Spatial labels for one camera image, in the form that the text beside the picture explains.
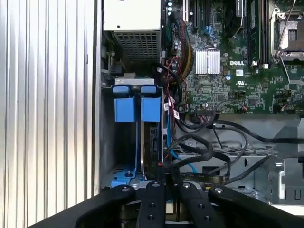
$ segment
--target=silver heatsink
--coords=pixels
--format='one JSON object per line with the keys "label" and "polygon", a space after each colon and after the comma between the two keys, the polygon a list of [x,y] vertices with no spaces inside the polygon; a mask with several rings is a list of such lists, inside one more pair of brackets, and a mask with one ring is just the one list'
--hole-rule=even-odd
{"label": "silver heatsink", "polygon": [[198,75],[220,74],[220,51],[196,51],[195,73]]}

